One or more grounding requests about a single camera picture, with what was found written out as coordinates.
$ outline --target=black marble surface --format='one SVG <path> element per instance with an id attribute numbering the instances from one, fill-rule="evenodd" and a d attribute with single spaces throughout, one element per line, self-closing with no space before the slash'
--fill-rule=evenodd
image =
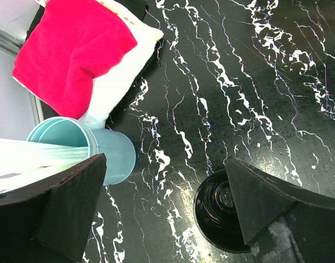
<path id="1" fill-rule="evenodd" d="M 252 262 L 208 244 L 195 191 L 229 156 L 335 198 L 335 1 L 148 0 L 165 36 L 107 128 L 137 149 L 83 262 Z"/>

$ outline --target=light blue bucket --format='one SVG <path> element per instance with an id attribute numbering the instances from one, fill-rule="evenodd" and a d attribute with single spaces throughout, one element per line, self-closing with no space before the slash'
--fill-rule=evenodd
<path id="1" fill-rule="evenodd" d="M 115 185 L 124 181 L 136 162 L 135 148 L 124 134 L 90 127 L 72 118 L 46 119 L 31 131 L 27 141 L 73 147 L 88 146 L 88 157 L 104 153 L 107 171 L 103 185 Z"/>

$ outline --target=white towel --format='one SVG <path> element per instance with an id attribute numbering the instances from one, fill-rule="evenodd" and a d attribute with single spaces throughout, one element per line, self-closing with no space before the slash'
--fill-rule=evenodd
<path id="1" fill-rule="evenodd" d="M 108 73 L 94 79 L 90 106 L 79 120 L 104 128 L 110 112 L 124 97 L 153 55 L 155 45 L 163 37 L 163 32 L 144 24 L 123 5 L 113 0 L 99 2 L 118 14 L 137 41 L 137 46 L 126 53 L 119 64 L 112 67 Z"/>

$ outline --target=wall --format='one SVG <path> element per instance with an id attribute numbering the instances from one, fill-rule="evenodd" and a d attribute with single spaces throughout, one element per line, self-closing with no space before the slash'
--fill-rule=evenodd
<path id="1" fill-rule="evenodd" d="M 0 51 L 0 138 L 25 140 L 36 123 L 30 93 L 11 76 L 14 60 Z"/>
<path id="2" fill-rule="evenodd" d="M 34 0 L 0 0 L 0 29 L 24 40 L 38 8 Z"/>

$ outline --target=black bowl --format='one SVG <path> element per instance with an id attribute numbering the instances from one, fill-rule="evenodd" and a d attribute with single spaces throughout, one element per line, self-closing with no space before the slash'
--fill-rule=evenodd
<path id="1" fill-rule="evenodd" d="M 206 178 L 194 198 L 194 219 L 203 236 L 230 253 L 247 253 L 225 170 Z"/>

